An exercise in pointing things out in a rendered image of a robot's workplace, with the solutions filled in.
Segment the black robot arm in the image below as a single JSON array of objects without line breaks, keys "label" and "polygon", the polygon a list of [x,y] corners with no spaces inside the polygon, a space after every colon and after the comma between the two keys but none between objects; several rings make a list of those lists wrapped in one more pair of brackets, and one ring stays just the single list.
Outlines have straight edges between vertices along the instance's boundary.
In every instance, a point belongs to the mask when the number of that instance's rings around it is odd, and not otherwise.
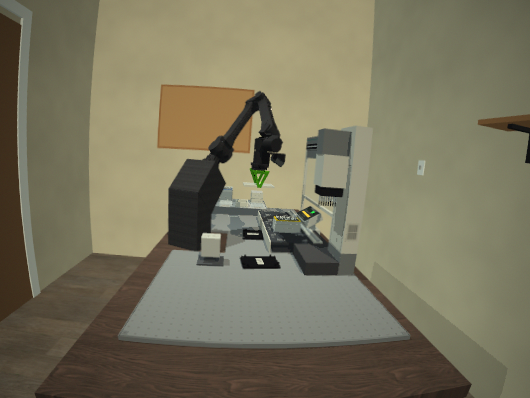
[{"label": "black robot arm", "polygon": [[[233,155],[234,148],[232,146],[234,144],[235,139],[242,131],[246,123],[249,121],[251,116],[256,111],[260,111],[262,129],[259,131],[259,134],[262,137],[255,139],[254,150],[266,151],[262,152],[261,164],[269,164],[271,160],[279,167],[282,167],[285,162],[286,154],[277,153],[281,150],[283,141],[280,138],[279,130],[275,126],[276,124],[273,118],[273,114],[271,113],[271,103],[269,103],[270,101],[268,100],[268,102],[267,100],[268,98],[261,91],[258,91],[254,97],[248,99],[245,102],[245,107],[243,111],[231,125],[224,137],[218,136],[217,139],[210,144],[208,149],[211,153],[207,155],[207,157],[203,160],[216,161],[218,164],[220,164],[220,162],[226,163],[227,161],[229,161]],[[272,156],[270,157],[270,155]]]}]

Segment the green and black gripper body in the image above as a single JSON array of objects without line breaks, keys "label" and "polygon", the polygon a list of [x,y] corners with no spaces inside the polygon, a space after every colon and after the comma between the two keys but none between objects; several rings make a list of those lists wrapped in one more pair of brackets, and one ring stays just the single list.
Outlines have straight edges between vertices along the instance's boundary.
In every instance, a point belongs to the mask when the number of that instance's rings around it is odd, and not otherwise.
[{"label": "green and black gripper body", "polygon": [[[251,169],[258,170],[258,171],[264,171],[264,170],[267,170],[267,168],[269,168],[268,164],[261,164],[262,152],[266,152],[266,151],[255,151],[253,163],[251,163],[251,165],[253,164]],[[254,163],[257,163],[257,164],[254,164]]]}]

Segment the yellow tip rack with grey top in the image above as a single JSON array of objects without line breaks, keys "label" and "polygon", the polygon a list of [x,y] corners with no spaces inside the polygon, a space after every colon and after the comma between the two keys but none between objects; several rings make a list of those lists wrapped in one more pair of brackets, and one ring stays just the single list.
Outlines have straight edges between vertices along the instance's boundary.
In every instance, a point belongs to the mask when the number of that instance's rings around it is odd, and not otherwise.
[{"label": "yellow tip rack with grey top", "polygon": [[301,221],[297,217],[274,216],[272,228],[280,233],[300,232]]}]

